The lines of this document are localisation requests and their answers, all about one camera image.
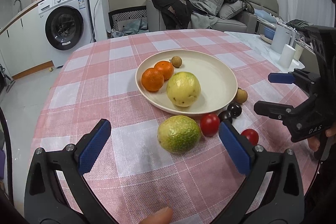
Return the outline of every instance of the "floor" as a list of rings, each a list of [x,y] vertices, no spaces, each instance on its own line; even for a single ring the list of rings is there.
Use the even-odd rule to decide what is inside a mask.
[[[60,69],[41,70],[16,81],[0,102],[7,120],[13,158],[13,195],[16,209],[23,215],[30,145],[37,119]],[[7,185],[7,166],[4,183]]]

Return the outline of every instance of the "black and white geometric pattern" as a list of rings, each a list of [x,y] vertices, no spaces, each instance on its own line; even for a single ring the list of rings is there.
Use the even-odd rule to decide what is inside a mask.
[[[109,12],[110,25],[119,31],[118,22],[147,17],[146,6],[136,6]]]

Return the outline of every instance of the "blue bowl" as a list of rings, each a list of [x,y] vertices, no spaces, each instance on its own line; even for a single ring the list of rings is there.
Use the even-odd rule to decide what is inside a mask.
[[[275,35],[275,30],[269,28],[269,27],[264,27],[264,35],[270,40],[273,40],[274,35]]]

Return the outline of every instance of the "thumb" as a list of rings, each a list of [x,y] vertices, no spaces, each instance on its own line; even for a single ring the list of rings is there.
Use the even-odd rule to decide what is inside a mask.
[[[148,216],[139,224],[169,224],[172,218],[173,210],[169,207],[166,207]]]

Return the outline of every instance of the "plate rim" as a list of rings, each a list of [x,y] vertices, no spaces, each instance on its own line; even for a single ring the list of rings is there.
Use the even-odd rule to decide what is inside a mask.
[[[190,117],[190,116],[193,116],[193,117],[194,117],[194,116],[204,115],[204,114],[207,114],[207,113],[216,113],[216,112],[218,112],[219,110],[221,110],[221,109],[223,109],[224,107],[226,107],[227,105],[221,107],[220,109],[214,109],[214,110],[212,110],[212,111],[210,111],[210,112],[183,112],[183,111],[180,111],[180,110],[174,110],[174,109],[170,109],[170,108],[164,107],[164,106],[162,106],[162,105],[159,105],[158,103],[156,103],[156,102],[154,102],[153,100],[151,100],[150,98],[148,98],[148,97],[145,95],[145,93],[143,93],[143,91],[141,90],[141,88],[140,88],[140,86],[139,86],[139,84],[138,84],[138,81],[137,81],[137,75],[138,75],[138,70],[139,70],[140,66],[141,66],[147,59],[150,59],[150,58],[152,58],[152,57],[155,56],[155,55],[161,54],[161,53],[163,53],[163,52],[175,52],[175,51],[197,52],[197,53],[201,53],[201,54],[208,55],[208,56],[210,56],[211,58],[214,58],[214,59],[218,60],[219,62],[222,62],[220,59],[218,59],[218,58],[216,58],[216,57],[214,57],[214,56],[212,56],[212,55],[210,55],[210,54],[206,54],[206,53],[204,53],[204,52],[199,52],[199,51],[193,51],[193,50],[173,49],[173,50],[167,50],[167,51],[157,52],[157,53],[155,53],[155,54],[153,54],[153,55],[147,57],[145,60],[143,60],[143,61],[140,63],[140,65],[137,67],[137,69],[136,69],[136,72],[135,72],[135,84],[136,84],[136,87],[138,88],[138,90],[140,91],[141,95],[144,96],[145,99],[146,99],[147,101],[149,101],[149,103],[151,103],[152,105],[154,105],[154,106],[157,107],[158,109],[163,110],[163,111],[168,112],[168,113],[173,114],[173,115],[184,115],[184,116],[189,116],[189,117]],[[232,71],[232,69],[231,69],[228,65],[226,65],[224,62],[222,62],[222,63],[223,63],[226,67],[228,67],[228,69],[229,69],[229,70],[232,72],[232,74],[234,75],[235,80],[236,80],[235,83],[236,83],[236,90],[237,90],[237,89],[238,89],[238,82],[237,82],[237,77],[236,77],[236,75],[234,74],[234,72]]]

